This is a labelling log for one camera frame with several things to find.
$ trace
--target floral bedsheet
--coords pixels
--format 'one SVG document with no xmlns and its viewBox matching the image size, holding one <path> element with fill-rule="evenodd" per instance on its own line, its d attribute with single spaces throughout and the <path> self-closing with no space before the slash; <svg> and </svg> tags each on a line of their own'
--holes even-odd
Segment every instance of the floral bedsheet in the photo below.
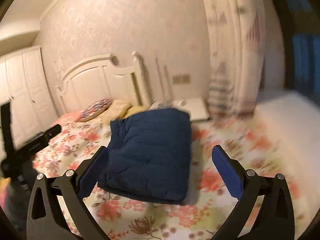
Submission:
<svg viewBox="0 0 320 240">
<path fill-rule="evenodd" d="M 90 158 L 100 145 L 110 141 L 110 127 L 99 121 L 71 123 L 62 135 L 39 152 L 35 167 L 47 176 L 62 175 Z M 220 144 L 245 169 L 274 177 L 281 172 L 289 184 L 295 214 L 296 238 L 306 228 L 306 198 L 278 154 L 277 142 L 268 139 L 265 127 L 255 118 L 231 118 L 193 123 L 192 163 L 185 205 L 145 203 L 114 195 L 98 188 L 84 199 L 90 213 L 111 240 L 211 239 L 226 220 L 237 200 L 230 196 L 211 160 L 212 148 Z M 79 232 L 68 209 L 60 204 L 73 233 Z M 242 234 L 248 232 L 258 214 L 259 198 Z"/>
</svg>

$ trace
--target metal screw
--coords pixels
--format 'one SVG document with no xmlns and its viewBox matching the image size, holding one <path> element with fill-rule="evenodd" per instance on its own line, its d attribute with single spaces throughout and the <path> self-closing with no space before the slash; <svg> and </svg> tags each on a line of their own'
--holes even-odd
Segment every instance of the metal screw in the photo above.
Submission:
<svg viewBox="0 0 320 240">
<path fill-rule="evenodd" d="M 75 171 L 74 171 L 74 170 L 68 170 L 68 171 L 66 172 L 66 176 L 67 176 L 67 177 L 71 177 L 73 174 L 75 174 Z"/>
<path fill-rule="evenodd" d="M 253 170 L 247 170 L 247 175 L 253 177 L 256 173 Z"/>
<path fill-rule="evenodd" d="M 41 174 L 39 174 L 39 175 L 37 176 L 37 180 L 41 180 L 41 179 L 43 179 L 43 177 L 44 177 L 44 175 L 41 173 Z"/>
<path fill-rule="evenodd" d="M 278 176 L 279 179 L 284 179 L 284 175 L 281 174 L 281 173 L 279 173 L 277 176 Z"/>
</svg>

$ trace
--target blue gripper pad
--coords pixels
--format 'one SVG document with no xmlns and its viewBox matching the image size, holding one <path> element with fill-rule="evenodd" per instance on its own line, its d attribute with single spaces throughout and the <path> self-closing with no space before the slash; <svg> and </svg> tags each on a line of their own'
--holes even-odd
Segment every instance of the blue gripper pad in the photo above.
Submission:
<svg viewBox="0 0 320 240">
<path fill-rule="evenodd" d="M 243 182 L 231 164 L 232 159 L 229 158 L 220 145 L 212 149 L 212 161 L 231 196 L 240 200 L 243 194 Z"/>
<path fill-rule="evenodd" d="M 76 169 L 76 172 L 79 171 L 83 173 L 81 178 L 78 180 L 79 191 L 77 196 L 79 199 L 90 196 L 94 186 L 98 182 L 101 171 L 104 170 L 108 161 L 108 149 L 106 147 L 100 147 L 91 159 L 84 160 Z"/>
</svg>

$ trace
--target wallpaper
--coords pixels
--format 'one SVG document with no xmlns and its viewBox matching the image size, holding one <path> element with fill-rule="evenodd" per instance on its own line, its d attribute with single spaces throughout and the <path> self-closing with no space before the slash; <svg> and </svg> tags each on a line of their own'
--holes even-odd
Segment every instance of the wallpaper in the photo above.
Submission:
<svg viewBox="0 0 320 240">
<path fill-rule="evenodd" d="M 190 74 L 188 85 L 172 86 L 176 99 L 205 97 L 210 82 L 210 44 L 203 0 L 59 0 L 41 21 L 36 39 L 48 84 L 55 86 L 79 61 L 113 53 L 119 67 L 144 58 L 154 99 L 163 96 L 159 71 Z"/>
</svg>

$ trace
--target white bedside table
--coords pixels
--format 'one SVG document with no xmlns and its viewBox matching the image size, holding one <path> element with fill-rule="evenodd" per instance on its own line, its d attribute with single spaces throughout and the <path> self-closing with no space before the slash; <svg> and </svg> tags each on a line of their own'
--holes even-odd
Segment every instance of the white bedside table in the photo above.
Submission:
<svg viewBox="0 0 320 240">
<path fill-rule="evenodd" d="M 190 114 L 190 121 L 205 121 L 209 113 L 202 98 L 174 100 L 173 107 Z"/>
</svg>

